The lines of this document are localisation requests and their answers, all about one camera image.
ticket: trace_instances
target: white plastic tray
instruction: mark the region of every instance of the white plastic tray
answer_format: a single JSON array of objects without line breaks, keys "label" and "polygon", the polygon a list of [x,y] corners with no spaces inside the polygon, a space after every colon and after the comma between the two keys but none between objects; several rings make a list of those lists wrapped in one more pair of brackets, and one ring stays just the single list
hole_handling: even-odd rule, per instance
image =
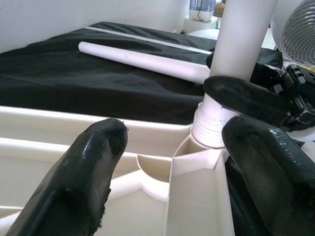
[{"label": "white plastic tray", "polygon": [[[104,117],[0,106],[0,236],[76,136]],[[224,150],[190,125],[124,120],[126,152],[96,236],[234,235]]]}]

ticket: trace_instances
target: white stripe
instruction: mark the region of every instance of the white stripe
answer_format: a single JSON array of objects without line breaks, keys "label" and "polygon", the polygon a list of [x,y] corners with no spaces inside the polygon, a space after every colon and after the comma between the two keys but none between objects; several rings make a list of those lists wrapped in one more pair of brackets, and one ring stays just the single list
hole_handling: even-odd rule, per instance
[{"label": "white stripe", "polygon": [[207,55],[211,55],[212,54],[212,52],[209,52],[209,51],[206,51],[206,50],[202,50],[202,49],[198,49],[198,48],[183,46],[183,45],[179,45],[179,44],[176,44],[176,43],[168,43],[168,42],[164,42],[164,41],[161,41],[161,40],[145,38],[145,37],[132,35],[132,34],[128,34],[128,33],[116,32],[116,31],[112,31],[112,30],[108,30],[108,29],[100,29],[100,28],[96,28],[96,27],[85,27],[85,29],[95,30],[95,31],[104,32],[104,33],[111,33],[111,34],[115,34],[115,35],[129,37],[129,38],[135,38],[135,39],[139,39],[139,40],[143,40],[143,41],[147,41],[147,42],[162,44],[162,45],[169,46],[169,47],[172,47],[172,48],[184,49],[184,50],[192,51],[192,52],[196,52],[196,53],[203,53],[203,54],[207,54]]}]

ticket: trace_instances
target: white plastic rod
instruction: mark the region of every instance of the white plastic rod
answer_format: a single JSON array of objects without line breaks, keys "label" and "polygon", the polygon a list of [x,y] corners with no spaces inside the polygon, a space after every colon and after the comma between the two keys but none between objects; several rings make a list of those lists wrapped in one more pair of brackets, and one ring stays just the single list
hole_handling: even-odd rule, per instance
[{"label": "white plastic rod", "polygon": [[[211,65],[210,76],[231,76],[249,80],[261,44],[278,0],[229,0]],[[237,115],[205,95],[192,127],[193,136],[203,145],[224,146],[221,131]]]},{"label": "white plastic rod", "polygon": [[210,69],[205,65],[93,43],[80,42],[79,50],[82,53],[136,66],[198,84],[203,84],[210,73]]}]

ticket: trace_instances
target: white wall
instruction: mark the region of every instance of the white wall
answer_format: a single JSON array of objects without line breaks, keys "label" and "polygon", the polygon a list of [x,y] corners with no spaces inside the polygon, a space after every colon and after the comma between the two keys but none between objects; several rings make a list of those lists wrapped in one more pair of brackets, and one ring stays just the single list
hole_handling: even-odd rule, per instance
[{"label": "white wall", "polygon": [[99,21],[180,30],[189,0],[0,0],[0,52]]}]

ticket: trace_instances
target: electrical cord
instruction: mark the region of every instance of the electrical cord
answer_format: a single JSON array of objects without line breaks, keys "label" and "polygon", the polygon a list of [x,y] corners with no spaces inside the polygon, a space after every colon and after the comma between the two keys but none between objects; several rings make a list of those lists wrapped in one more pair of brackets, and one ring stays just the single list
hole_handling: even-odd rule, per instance
[{"label": "electrical cord", "polygon": [[201,21],[201,22],[210,22],[211,21],[211,19],[210,20],[208,20],[208,21],[203,21],[201,18],[200,18],[200,16],[199,16],[199,14],[200,14],[200,12],[201,12],[201,7],[202,7],[202,4],[203,4],[203,0],[201,0],[201,4],[200,4],[200,7],[199,7],[199,11],[198,11],[198,18],[199,18],[199,20]]}]

